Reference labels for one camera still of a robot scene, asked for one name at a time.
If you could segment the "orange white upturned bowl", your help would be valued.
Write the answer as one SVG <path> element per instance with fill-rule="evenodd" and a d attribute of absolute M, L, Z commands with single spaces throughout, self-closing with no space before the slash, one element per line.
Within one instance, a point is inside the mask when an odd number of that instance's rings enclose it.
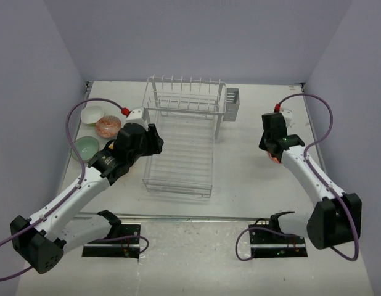
<path fill-rule="evenodd" d="M 267 152 L 267 155 L 270 160 L 272 160 L 274 163 L 282 164 L 282 156 L 281 155 L 275 155 L 270 152 Z"/>

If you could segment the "blue zigzag patterned bowl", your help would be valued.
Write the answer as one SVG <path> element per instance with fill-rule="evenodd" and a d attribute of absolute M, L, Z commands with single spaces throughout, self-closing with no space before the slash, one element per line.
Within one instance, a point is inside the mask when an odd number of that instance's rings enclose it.
<path fill-rule="evenodd" d="M 95 133 L 105 139 L 114 138 L 121 129 L 121 121 L 113 115 L 100 118 L 95 125 Z"/>

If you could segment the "mint green bowl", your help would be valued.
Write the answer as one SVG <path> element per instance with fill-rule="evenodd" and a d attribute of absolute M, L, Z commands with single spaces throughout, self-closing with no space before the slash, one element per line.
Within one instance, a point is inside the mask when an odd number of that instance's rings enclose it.
<path fill-rule="evenodd" d="M 74 142 L 74 146 L 83 162 L 90 161 L 100 149 L 98 140 L 92 136 L 84 136 L 77 139 Z"/>

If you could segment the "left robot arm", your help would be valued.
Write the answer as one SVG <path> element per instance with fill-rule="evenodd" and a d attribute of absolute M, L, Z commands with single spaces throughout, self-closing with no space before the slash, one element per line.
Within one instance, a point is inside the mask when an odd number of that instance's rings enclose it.
<path fill-rule="evenodd" d="M 67 252 L 85 243 L 117 241 L 121 235 L 119 219 L 108 210 L 76 226 L 69 226 L 69 222 L 93 198 L 127 174 L 139 158 L 160 154 L 163 143 L 154 124 L 125 124 L 117 138 L 106 143 L 60 195 L 29 218 L 17 216 L 12 220 L 14 250 L 37 273 L 44 274 Z"/>

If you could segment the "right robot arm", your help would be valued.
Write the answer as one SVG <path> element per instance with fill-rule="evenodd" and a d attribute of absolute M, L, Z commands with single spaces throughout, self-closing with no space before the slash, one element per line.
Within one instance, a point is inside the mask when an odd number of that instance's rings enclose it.
<path fill-rule="evenodd" d="M 347 194 L 321 170 L 296 134 L 289 134 L 283 114 L 262 115 L 260 149 L 267 151 L 294 175 L 313 204 L 311 213 L 293 210 L 271 216 L 269 237 L 282 242 L 290 234 L 307 237 L 319 250 L 359 242 L 362 202 Z"/>

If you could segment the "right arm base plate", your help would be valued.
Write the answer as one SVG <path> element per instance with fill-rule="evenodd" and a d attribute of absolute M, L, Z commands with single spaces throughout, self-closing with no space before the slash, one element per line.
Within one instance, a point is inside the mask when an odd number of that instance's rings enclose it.
<path fill-rule="evenodd" d="M 268 231 L 249 232 L 252 258 L 307 257 L 306 243 L 302 237 L 284 237 Z"/>

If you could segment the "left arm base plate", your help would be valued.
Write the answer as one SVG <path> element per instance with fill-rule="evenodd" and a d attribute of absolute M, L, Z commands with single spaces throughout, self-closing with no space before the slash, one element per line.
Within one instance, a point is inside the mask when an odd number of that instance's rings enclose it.
<path fill-rule="evenodd" d="M 108 236 L 102 242 L 85 244 L 82 249 L 82 257 L 85 258 L 134 258 L 139 259 L 141 239 L 140 224 L 122 224 L 119 233 Z"/>

